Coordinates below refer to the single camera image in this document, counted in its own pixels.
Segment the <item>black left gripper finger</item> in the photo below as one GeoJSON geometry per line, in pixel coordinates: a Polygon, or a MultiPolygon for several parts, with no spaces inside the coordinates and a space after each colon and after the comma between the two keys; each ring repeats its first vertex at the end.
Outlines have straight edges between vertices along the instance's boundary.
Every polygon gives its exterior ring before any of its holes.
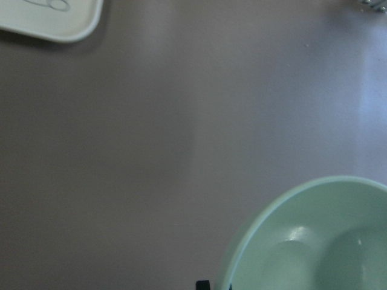
{"type": "Polygon", "coordinates": [[[196,281],[195,290],[210,290],[210,281],[209,280],[196,281]]]}

